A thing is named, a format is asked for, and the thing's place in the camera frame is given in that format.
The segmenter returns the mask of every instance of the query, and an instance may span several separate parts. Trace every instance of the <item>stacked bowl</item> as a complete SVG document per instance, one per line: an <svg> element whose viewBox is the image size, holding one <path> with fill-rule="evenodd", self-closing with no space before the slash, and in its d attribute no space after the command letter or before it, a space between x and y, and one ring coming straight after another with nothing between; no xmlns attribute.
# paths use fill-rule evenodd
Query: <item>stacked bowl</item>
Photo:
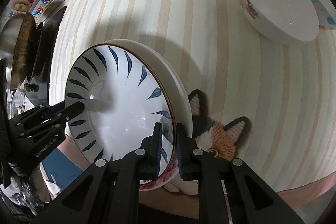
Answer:
<svg viewBox="0 0 336 224"><path fill-rule="evenodd" d="M161 187L178 173L176 124L182 123L191 137L191 109L176 72L153 49L126 39L87 49L73 64L66 84L66 106L76 101L85 109L69 127L88 162L122 159L160 122L159 178L141 181L140 190Z"/></svg>

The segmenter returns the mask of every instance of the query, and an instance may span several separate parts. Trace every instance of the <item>cat-shaped mat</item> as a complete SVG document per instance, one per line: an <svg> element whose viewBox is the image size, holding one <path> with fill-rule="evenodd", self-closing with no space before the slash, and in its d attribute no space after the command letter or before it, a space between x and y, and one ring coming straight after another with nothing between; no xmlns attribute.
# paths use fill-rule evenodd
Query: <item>cat-shaped mat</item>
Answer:
<svg viewBox="0 0 336 224"><path fill-rule="evenodd" d="M198 148L208 151L214 157L232 160L237 144L242 143L251 130L250 120L240 117L224 126L208 117L207 99L202 91L194 90L188 98L193 115L193 138ZM198 194L197 181L183 181L179 174L163 187L174 193Z"/></svg>

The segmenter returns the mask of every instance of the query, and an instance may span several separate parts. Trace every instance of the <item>blue leaf pattern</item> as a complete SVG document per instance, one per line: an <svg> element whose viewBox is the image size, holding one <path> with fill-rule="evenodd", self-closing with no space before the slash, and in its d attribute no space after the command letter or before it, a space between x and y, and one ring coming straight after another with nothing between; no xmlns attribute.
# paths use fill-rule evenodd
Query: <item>blue leaf pattern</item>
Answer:
<svg viewBox="0 0 336 224"><path fill-rule="evenodd" d="M168 157L166 151L161 147L161 155L163 156L165 162L168 164Z"/></svg>
<svg viewBox="0 0 336 224"><path fill-rule="evenodd" d="M88 75L84 70L82 70L82 69L79 68L79 67L73 67L73 68L74 68L76 71L78 71L81 75L85 76L86 78L88 78L88 79L91 81L89 75Z"/></svg>
<svg viewBox="0 0 336 224"><path fill-rule="evenodd" d="M70 83L73 83L73 84L75 84L75 85L79 85L79 86L81 86L82 88L85 88L85 89L88 91L88 89L86 88L86 86L85 86L82 82L79 82L79 81L76 80L76 79L70 79L69 82L70 82Z"/></svg>
<svg viewBox="0 0 336 224"><path fill-rule="evenodd" d="M128 73L127 73L127 78L129 76L129 73L131 72L131 69L132 69L132 60L131 58L128 56L127 52L125 52L125 55L126 55L126 58L127 58L127 65L128 65Z"/></svg>
<svg viewBox="0 0 336 224"><path fill-rule="evenodd" d="M110 46L109 46L109 50L113 55L115 63L117 64L117 73L118 73L118 66L119 66L118 55L116 54L116 52Z"/></svg>
<svg viewBox="0 0 336 224"><path fill-rule="evenodd" d="M70 123L71 126L80 126L81 124L84 124L86 121L85 120L77 120L72 123Z"/></svg>
<svg viewBox="0 0 336 224"><path fill-rule="evenodd" d="M106 60L105 57L101 54L100 51L98 51L97 49L93 48L93 51L95 52L95 54L97 54L98 58L100 59L100 61L103 63L106 72L107 72L107 65L106 65Z"/></svg>
<svg viewBox="0 0 336 224"><path fill-rule="evenodd" d="M141 84L141 82L146 78L147 76L147 71L146 71L146 67L144 65L142 65L142 72L141 72L141 78L140 78L140 82L138 84L138 86Z"/></svg>
<svg viewBox="0 0 336 224"><path fill-rule="evenodd" d="M82 99L82 100L85 100L85 98L77 93L74 93L74 92L69 92L67 93L67 96L68 97L71 97L71 98L76 98L76 99Z"/></svg>
<svg viewBox="0 0 336 224"><path fill-rule="evenodd" d="M146 100L159 97L161 95L161 90L159 88L154 89L153 93L151 96L149 96Z"/></svg>
<svg viewBox="0 0 336 224"><path fill-rule="evenodd" d="M90 143L87 147L85 147L82 151L85 152L87 150L89 150L90 148L92 148L92 146L94 146L94 144L96 143L97 140L94 140L92 143Z"/></svg>
<svg viewBox="0 0 336 224"><path fill-rule="evenodd" d="M165 110L161 110L161 111L150 113L150 114L160 114L160 115L166 117L167 119L171 119L169 113Z"/></svg>
<svg viewBox="0 0 336 224"><path fill-rule="evenodd" d="M96 66L94 65L94 63L90 59L86 58L85 56L82 56L82 57L93 68L93 70L96 72L96 74L99 76L98 70L97 70Z"/></svg>
<svg viewBox="0 0 336 224"><path fill-rule="evenodd" d="M84 138L86 135L88 135L91 132L91 130L83 132L81 134L79 134L75 139L81 139Z"/></svg>
<svg viewBox="0 0 336 224"><path fill-rule="evenodd" d="M100 151L100 153L96 156L96 158L94 159L94 161L100 160L103 157L103 154L104 154L104 149L102 151Z"/></svg>

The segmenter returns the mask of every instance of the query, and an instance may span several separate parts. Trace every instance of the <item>bowl with blue leaf pattern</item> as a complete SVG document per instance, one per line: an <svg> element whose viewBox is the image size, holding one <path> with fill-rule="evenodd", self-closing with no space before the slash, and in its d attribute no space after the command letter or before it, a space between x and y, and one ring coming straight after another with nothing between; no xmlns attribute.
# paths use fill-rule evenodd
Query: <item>bowl with blue leaf pattern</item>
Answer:
<svg viewBox="0 0 336 224"><path fill-rule="evenodd" d="M169 168L176 145L174 113L159 78L137 54L112 44L83 52L69 72L65 91L66 106L77 101L84 103L84 112L68 124L88 162L122 159L161 122L159 176Z"/></svg>
<svg viewBox="0 0 336 224"><path fill-rule="evenodd" d="M336 28L336 8L331 0L310 0L319 18L320 29L332 30Z"/></svg>

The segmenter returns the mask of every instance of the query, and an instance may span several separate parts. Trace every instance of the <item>cat ear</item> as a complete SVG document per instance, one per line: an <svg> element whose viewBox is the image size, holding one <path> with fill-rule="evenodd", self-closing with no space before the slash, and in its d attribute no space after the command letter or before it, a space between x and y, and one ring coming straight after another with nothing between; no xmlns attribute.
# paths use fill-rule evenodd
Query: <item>cat ear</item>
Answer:
<svg viewBox="0 0 336 224"><path fill-rule="evenodd" d="M192 115L203 117L208 116L208 103L204 92L201 90L193 90L189 94L188 99Z"/></svg>
<svg viewBox="0 0 336 224"><path fill-rule="evenodd" d="M226 133L234 139L234 145L241 142L251 130L251 121L247 117L240 117L224 126Z"/></svg>

